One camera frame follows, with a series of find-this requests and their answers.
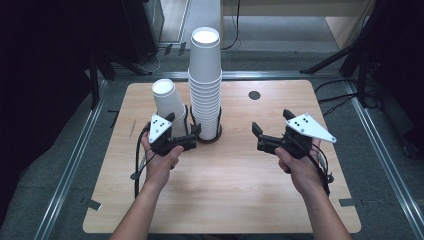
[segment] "hand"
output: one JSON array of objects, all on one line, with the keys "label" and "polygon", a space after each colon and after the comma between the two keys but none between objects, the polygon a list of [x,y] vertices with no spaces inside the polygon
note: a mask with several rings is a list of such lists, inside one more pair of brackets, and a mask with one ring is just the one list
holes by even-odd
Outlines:
[{"label": "hand", "polygon": [[[317,162],[320,142],[321,141],[319,139],[312,139],[313,145],[312,150],[310,151],[311,156]],[[310,193],[312,190],[317,188],[323,189],[317,169],[308,157],[295,159],[283,148],[275,149],[275,154],[280,159],[278,165],[280,165],[281,169],[284,171],[287,171],[288,168],[291,169],[293,185],[302,196],[305,196],[305,194]]]},{"label": "hand", "polygon": [[159,156],[151,150],[148,132],[143,134],[141,144],[143,145],[144,151],[147,151],[146,161],[153,157],[146,166],[146,180],[143,187],[148,185],[161,191],[169,180],[170,170],[178,164],[178,157],[184,151],[184,148],[182,146],[176,146],[166,156]]}]

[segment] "stack of cups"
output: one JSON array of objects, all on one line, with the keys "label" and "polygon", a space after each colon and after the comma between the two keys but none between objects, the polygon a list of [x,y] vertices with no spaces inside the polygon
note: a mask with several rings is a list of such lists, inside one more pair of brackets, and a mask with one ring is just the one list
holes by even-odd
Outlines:
[{"label": "stack of cups", "polygon": [[175,84],[170,79],[159,79],[152,86],[158,115],[165,118],[170,113],[175,114],[172,121],[172,136],[182,137],[190,132],[190,123],[187,121],[187,108],[181,100]]},{"label": "stack of cups", "polygon": [[221,49],[219,33],[208,27],[198,28],[191,37],[188,69],[191,113],[201,123],[199,138],[213,141],[221,131]]}]

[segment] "person's left arm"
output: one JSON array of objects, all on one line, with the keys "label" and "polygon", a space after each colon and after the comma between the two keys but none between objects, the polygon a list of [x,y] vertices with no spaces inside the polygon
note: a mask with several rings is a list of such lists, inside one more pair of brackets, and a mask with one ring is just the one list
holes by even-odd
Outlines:
[{"label": "person's left arm", "polygon": [[183,147],[177,146],[164,157],[154,155],[147,134],[143,135],[141,143],[147,151],[146,159],[153,159],[146,166],[146,180],[110,239],[147,238],[160,192],[168,182],[170,170],[178,163],[178,157],[184,151]]}]

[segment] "wooden board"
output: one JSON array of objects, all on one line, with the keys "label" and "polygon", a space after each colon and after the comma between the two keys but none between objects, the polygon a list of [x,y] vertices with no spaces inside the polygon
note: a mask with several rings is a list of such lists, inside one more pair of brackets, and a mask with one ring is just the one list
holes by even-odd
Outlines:
[{"label": "wooden board", "polygon": [[[112,232],[134,199],[130,175],[138,134],[156,112],[151,86],[137,83],[128,87],[93,194],[93,200],[103,206],[99,211],[88,209],[86,232]],[[188,83],[176,83],[176,87],[190,105]],[[251,91],[258,91],[260,99],[251,100]],[[281,136],[285,108],[295,115],[307,112],[325,126],[311,84],[306,80],[223,82],[221,97],[221,138],[213,144],[198,143],[196,149],[182,154],[159,198],[150,231],[312,232],[290,175],[279,168],[276,156],[256,150],[257,139],[251,131],[255,121],[264,134]],[[331,202],[348,231],[358,232],[361,224],[355,207],[339,204],[339,199],[351,196],[334,147],[323,142],[321,148],[335,177],[330,184]]]}]

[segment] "person's right hand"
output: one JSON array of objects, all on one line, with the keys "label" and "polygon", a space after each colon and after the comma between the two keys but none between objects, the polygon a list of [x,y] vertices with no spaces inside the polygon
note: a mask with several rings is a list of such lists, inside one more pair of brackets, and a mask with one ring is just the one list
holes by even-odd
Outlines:
[{"label": "person's right hand", "polygon": [[[319,139],[312,139],[313,145],[312,150],[310,151],[311,156],[317,162],[317,147],[319,147],[320,142],[321,141]],[[281,169],[283,169],[285,172],[288,170],[288,168],[291,169],[293,185],[302,196],[305,197],[305,194],[311,192],[312,190],[316,190],[317,188],[324,190],[317,169],[308,157],[305,156],[301,159],[295,159],[283,148],[275,149],[275,154],[280,159],[278,165],[280,165]]]}]

